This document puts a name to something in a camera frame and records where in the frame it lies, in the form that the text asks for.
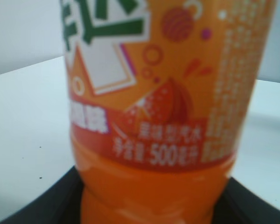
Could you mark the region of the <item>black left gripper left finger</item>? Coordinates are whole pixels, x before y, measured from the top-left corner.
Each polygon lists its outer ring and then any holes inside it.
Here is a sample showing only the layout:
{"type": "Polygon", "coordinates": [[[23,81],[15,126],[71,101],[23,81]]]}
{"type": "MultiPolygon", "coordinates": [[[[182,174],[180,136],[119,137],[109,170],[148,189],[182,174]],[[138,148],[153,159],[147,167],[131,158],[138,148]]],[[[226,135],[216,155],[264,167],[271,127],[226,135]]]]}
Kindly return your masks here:
{"type": "Polygon", "coordinates": [[[0,224],[78,224],[83,184],[74,166],[0,172],[0,224]]]}

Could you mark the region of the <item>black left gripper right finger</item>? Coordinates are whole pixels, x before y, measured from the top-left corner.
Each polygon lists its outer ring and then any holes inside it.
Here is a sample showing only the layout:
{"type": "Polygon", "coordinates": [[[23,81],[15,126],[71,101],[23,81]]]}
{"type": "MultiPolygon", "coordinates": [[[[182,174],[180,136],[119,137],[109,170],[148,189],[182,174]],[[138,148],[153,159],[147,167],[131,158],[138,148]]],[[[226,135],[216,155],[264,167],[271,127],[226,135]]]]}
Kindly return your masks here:
{"type": "Polygon", "coordinates": [[[280,224],[280,210],[231,178],[214,208],[213,224],[280,224]]]}

